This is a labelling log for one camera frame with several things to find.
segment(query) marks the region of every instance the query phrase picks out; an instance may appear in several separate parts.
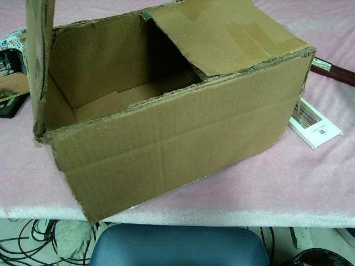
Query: floor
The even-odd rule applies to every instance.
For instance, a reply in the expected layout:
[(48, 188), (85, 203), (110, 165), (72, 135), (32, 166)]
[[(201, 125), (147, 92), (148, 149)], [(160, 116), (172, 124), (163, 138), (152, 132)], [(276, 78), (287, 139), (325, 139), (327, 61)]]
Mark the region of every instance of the floor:
[[(31, 229), (32, 229), (33, 223), (34, 223), (34, 221), (30, 221), (30, 220), (26, 220), (26, 219), (13, 220), (13, 221), (10, 221), (8, 219), (0, 219), (0, 248), (2, 248), (2, 250), (0, 251), (0, 254), (6, 255), (11, 258), (19, 258), (19, 256), (24, 257), (23, 255), (20, 255), (20, 254), (9, 254), (9, 252), (20, 252), (17, 238), (19, 237), (21, 230), (23, 229), (23, 227), (26, 224), (27, 224), (27, 226), (23, 230), (21, 237), (29, 237), (29, 239), (21, 239), (20, 240), (21, 248), (24, 251), (28, 251), (28, 250), (36, 249), (36, 248), (40, 247), (42, 244), (46, 244), (46, 241), (42, 241), (42, 242), (35, 241), (31, 237)], [(30, 265), (30, 266), (87, 265), (89, 260), (86, 260), (86, 263), (83, 263), (83, 261), (82, 261), (83, 257), (85, 256), (85, 251), (86, 251), (86, 258), (89, 258), (91, 251), (94, 247), (93, 239), (90, 242), (90, 246), (87, 245), (87, 243), (88, 243), (87, 240), (89, 240), (90, 237), (92, 238), (92, 236), (93, 236), (92, 231), (96, 232), (95, 239), (97, 239), (100, 232), (102, 230), (104, 230), (107, 227), (107, 225), (103, 224), (102, 226), (100, 226), (100, 228), (101, 228), (101, 231), (100, 231), (99, 227), (96, 227), (95, 230), (93, 230), (85, 222), (79, 223), (79, 222), (68, 221), (65, 224), (66, 224), (66, 226), (67, 225), (70, 225), (70, 226), (66, 227), (65, 230), (61, 230), (61, 232), (62, 232), (61, 234), (57, 234), (57, 231), (59, 230), (58, 228), (62, 228), (62, 227), (59, 227), (59, 225), (60, 225), (59, 223), (57, 224), (57, 227), (55, 230), (56, 231), (55, 236), (62, 237), (63, 235), (67, 234), (67, 236), (66, 236), (67, 240), (65, 240), (65, 246), (69, 247), (69, 248), (71, 247), (72, 249), (75, 249), (72, 247), (73, 245), (77, 245), (76, 248), (79, 247), (79, 249), (77, 250), (77, 253), (75, 254), (75, 260), (71, 260), (71, 263), (67, 263), (64, 261), (57, 263), (58, 261), (60, 261), (60, 259), (56, 255), (56, 253), (53, 249), (52, 242), (48, 242), (48, 244), (45, 245), (45, 247), (43, 249), (41, 249), (37, 254), (32, 256), (32, 258), (37, 260), (37, 262), (34, 260), (31, 260), (30, 258), (25, 258), (22, 260), (18, 260), (17, 262), (9, 262), (9, 265), (16, 265), (16, 266), (17, 265)], [(41, 228), (43, 228), (43, 226), (44, 226), (44, 221), (38, 221), (34, 225), (35, 231), (33, 231), (33, 233), (34, 233), (34, 236), (38, 238), (38, 240), (41, 240), (40, 232), (42, 232)], [(258, 234), (258, 236), (261, 236), (259, 227), (257, 227), (257, 228), (251, 227), (251, 228), (247, 228), (247, 229), (255, 232), (256, 234)], [(72, 232), (70, 232), (70, 230), (72, 230), (76, 234), (80, 234), (81, 239), (78, 240), (78, 239), (73, 239), (73, 238), (68, 237), (69, 236), (68, 234), (72, 234)], [(275, 228), (273, 228), (273, 231), (275, 233), (275, 256), (274, 256), (273, 265), (279, 265), (280, 263), (293, 258), (301, 250), (294, 248), (291, 233), (290, 233), (290, 228), (275, 227)], [(265, 236), (267, 250), (270, 252), (271, 247), (272, 247), (272, 238), (271, 238), (270, 230), (269, 230), (269, 228), (264, 228), (263, 232), (264, 232), (264, 236)], [(346, 259), (348, 259), (351, 263), (355, 264), (355, 248), (351, 247), (347, 242), (345, 242), (335, 229), (332, 229), (332, 228), (309, 228), (308, 230), (306, 230), (306, 232), (309, 232), (309, 234), (310, 234), (310, 239), (311, 239), (311, 242), (313, 242), (313, 247), (325, 248), (325, 249), (329, 249), (331, 251), (334, 251), (334, 252), (340, 254), (341, 256), (345, 257)], [(16, 238), (16, 239), (11, 240), (11, 241), (6, 241), (6, 242), (2, 241), (3, 239), (8, 239), (8, 238)]]

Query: black device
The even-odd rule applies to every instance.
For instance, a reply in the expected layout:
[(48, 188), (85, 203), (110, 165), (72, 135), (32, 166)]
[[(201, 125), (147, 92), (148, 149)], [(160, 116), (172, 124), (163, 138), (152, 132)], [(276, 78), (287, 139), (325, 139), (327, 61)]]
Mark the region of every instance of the black device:
[(13, 118), (24, 101), (26, 101), (29, 93), (17, 96), (10, 100), (0, 102), (0, 117), (1, 118)]
[(21, 51), (17, 49), (0, 51), (0, 78), (13, 73), (26, 74)]

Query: corrugated cardboard edge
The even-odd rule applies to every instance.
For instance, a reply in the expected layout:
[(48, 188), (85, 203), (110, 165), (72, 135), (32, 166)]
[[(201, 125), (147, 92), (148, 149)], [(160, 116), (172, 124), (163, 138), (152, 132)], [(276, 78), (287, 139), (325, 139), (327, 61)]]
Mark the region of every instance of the corrugated cardboard edge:
[(302, 95), (302, 93), (304, 93), (305, 90), (306, 90), (306, 81), (307, 81), (307, 78), (308, 78), (308, 74), (309, 74), (310, 71), (311, 71), (311, 66), (312, 66), (313, 58), (315, 57), (315, 55), (316, 55), (316, 49), (315, 49), (314, 54), (313, 54), (313, 56), (312, 56), (312, 60), (311, 60), (311, 62), (310, 62), (310, 65), (308, 66), (308, 70), (307, 70), (305, 79), (304, 79), (304, 81), (303, 81), (303, 85), (302, 85), (302, 88), (301, 88), (301, 90), (300, 90), (300, 94), (298, 95), (298, 100), (297, 100), (298, 106), (301, 106), (301, 95)]
[[(219, 14), (219, 12), (227, 13), (230, 10), (230, 8), (226, 8), (229, 4), (231, 4), (230, 8), (235, 8), (236, 13), (233, 13), (235, 14), (235, 18), (233, 18), (231, 14), (227, 17)], [(253, 17), (253, 15), (255, 15), (256, 20), (257, 18), (260, 18), (260, 21), (263, 21), (268, 25), (270, 22), (274, 27), (274, 31), (270, 31), (270, 28), (262, 29), (255, 23), (248, 24), (247, 22), (243, 22), (243, 20), (239, 20), (238, 12), (244, 13), (240, 11), (240, 9), (243, 8), (245, 8), (246, 12), (250, 12), (248, 17)], [(309, 46), (304, 41), (295, 37), (282, 25), (275, 22), (270, 16), (256, 8), (255, 5), (248, 0), (182, 1), (175, 3), (175, 5), (147, 9), (141, 14), (141, 16), (145, 20), (152, 19), (156, 26), (173, 41), (187, 60), (207, 76), (229, 74), (236, 69), (249, 68), (259, 62), (266, 62), (272, 58), (278, 58), (285, 53), (297, 52)], [(212, 21), (212, 25), (218, 25), (217, 28), (211, 27), (211, 30), (208, 32), (204, 30), (206, 24), (208, 24), (206, 22), (206, 16), (210, 18), (208, 21)], [(186, 30), (181, 30), (180, 27), (177, 27), (177, 24), (180, 22), (186, 27)], [(254, 35), (260, 36), (260, 38), (253, 37), (253, 34), (248, 33), (249, 30), (247, 28), (249, 26), (251, 26), (250, 32), (254, 32), (256, 29), (258, 30), (257, 32), (259, 33), (256, 32)], [(231, 28), (237, 30), (236, 33), (231, 32)], [(221, 43), (225, 45), (220, 45), (220, 47), (223, 47), (224, 49), (217, 48), (215, 42), (199, 41), (199, 38), (202, 38), (202, 40), (209, 40), (211, 34), (223, 38), (223, 42)], [(271, 35), (282, 35), (286, 40), (283, 42), (277, 42), (270, 39)], [(251, 41), (246, 47), (239, 45), (239, 43), (241, 43), (240, 40), (244, 40), (245, 37)], [(215, 53), (210, 57), (211, 50), (215, 51)], [(264, 56), (256, 56), (257, 60), (248, 59), (247, 62), (241, 63), (244, 60), (241, 60), (240, 57), (234, 58), (235, 54), (249, 58), (250, 53), (254, 56), (255, 54), (258, 54), (258, 51), (262, 51)]]
[(147, 10), (150, 9), (154, 9), (154, 8), (159, 8), (159, 7), (167, 7), (167, 6), (171, 6), (173, 4), (179, 3), (179, 2), (184, 2), (186, 0), (175, 0), (175, 1), (170, 1), (168, 3), (165, 4), (160, 4), (158, 6), (153, 6), (153, 7), (147, 7), (144, 9), (140, 9), (140, 10), (136, 10), (136, 11), (132, 11), (132, 12), (128, 12), (128, 13), (123, 13), (123, 14), (118, 14), (118, 15), (114, 15), (114, 16), (110, 16), (110, 17), (105, 17), (105, 18), (98, 18), (98, 19), (87, 19), (84, 21), (77, 21), (77, 22), (73, 22), (70, 24), (66, 24), (66, 25), (60, 25), (60, 26), (56, 26), (53, 28), (53, 41), (52, 44), (55, 43), (55, 40), (57, 38), (57, 36), (64, 30), (68, 30), (70, 28), (73, 27), (81, 27), (81, 26), (85, 26), (87, 24), (95, 24), (98, 23), (99, 21), (104, 21), (106, 19), (112, 19), (112, 18), (116, 18), (116, 17), (121, 17), (121, 16), (132, 16), (135, 14), (142, 14), (142, 13), (146, 13)]
[(27, 37), (24, 62), (33, 106), (33, 133), (37, 141), (43, 136), (45, 95), (55, 0), (27, 0)]

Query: box wall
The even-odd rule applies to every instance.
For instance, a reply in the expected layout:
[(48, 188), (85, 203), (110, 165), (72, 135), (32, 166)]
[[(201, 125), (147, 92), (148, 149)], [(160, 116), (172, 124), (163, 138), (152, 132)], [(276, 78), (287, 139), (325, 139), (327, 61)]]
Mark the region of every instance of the box wall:
[(64, 96), (48, 76), (47, 95), (45, 100), (44, 124), (47, 130), (58, 129), (62, 126), (75, 124), (73, 110), (65, 100)]
[(49, 73), (75, 109), (187, 67), (152, 21), (132, 13), (59, 30)]
[(89, 221), (269, 148), (286, 128), (311, 59), (51, 132), (57, 161)]
[(33, 133), (36, 140), (43, 136), (45, 95), (47, 92), (48, 64), (54, 0), (28, 0), (26, 2), (26, 42), (24, 63), (33, 110)]
[(132, 104), (148, 100), (153, 97), (169, 93), (173, 90), (200, 83), (192, 69), (185, 69), (173, 75), (169, 75), (156, 81), (131, 88), (117, 93), (116, 91), (98, 100), (87, 103), (75, 110), (78, 122), (88, 121), (100, 116), (112, 114), (128, 108)]

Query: fuzzy pink fabric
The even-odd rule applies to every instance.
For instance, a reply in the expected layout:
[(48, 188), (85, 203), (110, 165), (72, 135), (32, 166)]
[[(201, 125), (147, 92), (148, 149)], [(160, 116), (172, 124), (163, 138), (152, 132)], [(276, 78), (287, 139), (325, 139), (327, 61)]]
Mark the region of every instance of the fuzzy pink fabric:
[[(55, 25), (166, 0), (57, 0)], [(255, 0), (317, 56), (355, 71), (353, 0)], [(3, 1), (0, 37), (25, 27), (23, 0)], [(290, 128), (269, 150), (108, 219), (148, 224), (355, 227), (355, 88), (310, 73), (303, 97), (340, 129), (316, 150)], [(50, 152), (34, 146), (29, 101), (0, 119), (0, 217), (84, 219)]]

